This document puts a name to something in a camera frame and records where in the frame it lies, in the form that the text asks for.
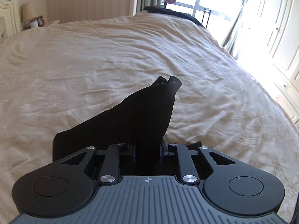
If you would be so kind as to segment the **black pants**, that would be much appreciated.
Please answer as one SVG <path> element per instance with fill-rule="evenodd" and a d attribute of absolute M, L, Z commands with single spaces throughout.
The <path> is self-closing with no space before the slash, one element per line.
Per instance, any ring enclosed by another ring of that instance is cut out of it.
<path fill-rule="evenodd" d="M 53 161 L 90 146 L 105 150 L 119 143 L 160 144 L 181 85 L 175 76 L 160 76 L 151 86 L 134 92 L 115 107 L 58 133 L 53 140 Z"/>

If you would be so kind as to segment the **cream embroidered bedspread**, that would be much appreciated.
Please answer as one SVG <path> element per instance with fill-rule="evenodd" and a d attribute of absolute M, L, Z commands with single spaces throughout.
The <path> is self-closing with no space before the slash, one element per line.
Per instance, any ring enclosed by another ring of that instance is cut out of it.
<path fill-rule="evenodd" d="M 1 223 L 18 215 L 15 181 L 51 162 L 57 133 L 172 75 L 182 86 L 166 141 L 201 141 L 274 174 L 285 187 L 279 215 L 290 221 L 296 126 L 206 29 L 142 12 L 29 29 L 1 43 Z"/>

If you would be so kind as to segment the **cream wardrobe doors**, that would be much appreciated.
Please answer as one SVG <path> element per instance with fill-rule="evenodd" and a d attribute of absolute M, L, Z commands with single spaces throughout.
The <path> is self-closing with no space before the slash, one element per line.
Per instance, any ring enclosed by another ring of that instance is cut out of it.
<path fill-rule="evenodd" d="M 298 124 L 298 0 L 249 0 L 238 63 Z"/>

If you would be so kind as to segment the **cluttered bedside table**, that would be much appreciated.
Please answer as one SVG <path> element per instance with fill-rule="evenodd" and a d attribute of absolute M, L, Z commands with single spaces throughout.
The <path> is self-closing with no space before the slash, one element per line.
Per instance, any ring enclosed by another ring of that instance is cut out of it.
<path fill-rule="evenodd" d="M 39 27 L 47 27 L 51 25 L 57 25 L 60 23 L 60 20 L 46 21 L 43 16 L 39 16 L 33 20 L 28 20 L 28 23 L 23 26 L 23 30 Z"/>

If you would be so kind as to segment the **cream bedside lamp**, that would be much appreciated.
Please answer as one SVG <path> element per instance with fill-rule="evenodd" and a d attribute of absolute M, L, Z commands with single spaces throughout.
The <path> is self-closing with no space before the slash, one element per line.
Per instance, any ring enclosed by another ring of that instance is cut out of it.
<path fill-rule="evenodd" d="M 32 2 L 27 2 L 22 6 L 22 19 L 23 23 L 26 25 L 31 22 L 32 19 L 36 18 L 38 15 L 34 8 Z"/>

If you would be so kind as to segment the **dark clothes pile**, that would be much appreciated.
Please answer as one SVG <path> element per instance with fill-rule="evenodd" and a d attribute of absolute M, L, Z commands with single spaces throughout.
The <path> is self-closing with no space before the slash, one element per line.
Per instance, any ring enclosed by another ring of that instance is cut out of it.
<path fill-rule="evenodd" d="M 202 23 L 200 23 L 195 17 L 187 13 L 177 12 L 170 9 L 165 9 L 165 8 L 155 7 L 155 6 L 146 6 L 143 10 L 149 13 L 164 14 L 164 15 L 179 17 L 182 19 L 187 19 L 193 22 L 194 24 L 203 27 Z"/>

